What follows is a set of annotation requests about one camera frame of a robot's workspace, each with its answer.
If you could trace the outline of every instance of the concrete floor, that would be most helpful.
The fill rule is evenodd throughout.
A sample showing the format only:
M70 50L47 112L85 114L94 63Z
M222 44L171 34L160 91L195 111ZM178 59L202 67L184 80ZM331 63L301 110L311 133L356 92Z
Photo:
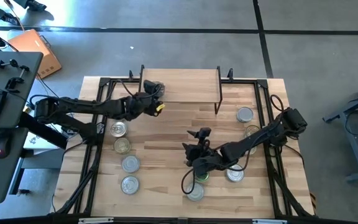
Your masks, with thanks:
M26 13L26 26L256 29L252 0L64 0L47 1L48 12ZM358 30L358 0L259 0L265 29ZM16 32L0 32L12 37ZM43 32L63 70L45 79L60 96L76 97L85 75L138 73L140 65L160 68L234 69L235 77L265 78L257 34L131 34ZM358 221L356 160L338 122L321 118L358 91L358 35L267 35L275 78L284 78L291 106L309 126L301 136L317 215ZM35 83L32 93L44 93ZM49 212L58 172L26 171L21 188L28 196L8 196L0 218Z

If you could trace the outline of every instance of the green can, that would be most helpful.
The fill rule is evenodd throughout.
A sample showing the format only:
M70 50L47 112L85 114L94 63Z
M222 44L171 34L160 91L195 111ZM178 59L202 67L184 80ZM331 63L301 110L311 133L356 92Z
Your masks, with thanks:
M203 183L203 182L206 182L209 178L209 172L207 172L205 175L202 175L202 176L197 176L195 177L196 181L199 182L199 183Z

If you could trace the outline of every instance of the tin can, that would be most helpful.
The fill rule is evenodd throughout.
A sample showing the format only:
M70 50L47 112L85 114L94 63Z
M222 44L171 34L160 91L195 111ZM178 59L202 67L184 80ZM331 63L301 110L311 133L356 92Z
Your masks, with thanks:
M121 166L125 172L131 174L139 170L140 160L134 155L129 155L122 160Z
M131 148L131 143L126 138L119 138L114 142L114 150L119 154L127 154Z
M255 126L255 125L248 126L246 131L245 131L245 133L244 133L244 137L246 138L246 137L250 136L251 134L254 134L255 132L259 131L259 129L260 128L258 126ZM256 146L253 147L250 151L246 152L246 155L248 154L248 152L250 152L250 154L252 155L253 153L256 152L256 149L257 149Z
M199 183L203 183L203 182L206 182L209 178L209 172L207 172L205 175L202 175L202 176L195 176L195 180Z
M254 117L254 112L248 107L242 107L237 112L237 120L242 123L251 121L253 117Z
M232 169L242 169L239 164L235 164L231 166ZM233 171L233 170L226 170L226 177L233 182L240 182L244 178L244 171Z
M121 182L121 190L125 194L132 195L139 190L139 180L134 176L127 176Z
M111 135L113 135L116 138L123 137L127 134L128 128L127 125L121 121L117 121L114 124L112 124L110 128Z
M191 191L192 187L193 187L193 183L191 183L189 186L187 186L186 191L187 192ZM194 183L194 189L193 189L192 193L187 195L187 197L194 202L200 201L204 197L203 186L201 186L201 184L199 184L199 183Z

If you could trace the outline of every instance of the computer mouse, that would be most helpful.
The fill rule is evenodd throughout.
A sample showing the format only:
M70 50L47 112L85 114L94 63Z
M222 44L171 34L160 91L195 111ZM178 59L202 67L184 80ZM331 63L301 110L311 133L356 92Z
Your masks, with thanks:
M3 159L11 152L12 131L4 131L0 133L0 159Z

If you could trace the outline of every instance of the butcher block tabletop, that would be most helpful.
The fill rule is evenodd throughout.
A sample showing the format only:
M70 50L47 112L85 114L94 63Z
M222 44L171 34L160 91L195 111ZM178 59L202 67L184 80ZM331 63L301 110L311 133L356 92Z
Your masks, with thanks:
M79 99L96 99L99 79L100 77L84 77ZM138 83L126 85L133 93L138 89ZM268 88L270 94L276 94L282 99L284 107L289 106L282 79L268 79ZM244 138L244 131L249 125L259 126L253 85L222 84L222 91L223 102L217 115L211 103L168 102L158 117L142 114L137 119L126 122L128 126L126 138L132 143L129 154L136 155L140 159L140 169L131 174L140 182L139 191L134 195L126 195L121 191L121 181L129 175L121 167L121 161L127 155L120 155L114 151L113 144L116 138L111 135L110 127L115 121L108 119L91 216L273 218L262 145L250 155L245 177L241 182L230 182L225 177L225 172L214 170L210 172L209 179L202 183L204 197L201 201L193 202L181 191L181 179L190 170L185 165L186 155L181 144L196 143L196 139L190 136L187 130L199 131L200 128L210 127L211 147L217 147L225 142ZM106 98L106 92L107 88L102 99ZM118 83L112 98L127 95L123 86ZM263 94L261 98L267 119ZM254 118L249 123L237 121L236 113L243 106L251 108L254 112ZM276 116L279 111L273 108L273 113ZM75 118L88 123L91 122L92 115L75 114ZM69 141L67 147L80 142L81 138L76 136ZM288 145L299 151L297 141L288 139ZM85 149L86 146L81 145L65 154L54 196L57 209L62 207L78 185ZM301 158L284 147L282 160L288 188L303 208L313 213ZM241 166L245 164L245 157L240 159L239 164ZM189 175L185 184L188 185L191 181ZM87 197L88 187L85 189L81 210L86 205ZM281 211L285 211L280 190L278 190L278 199Z

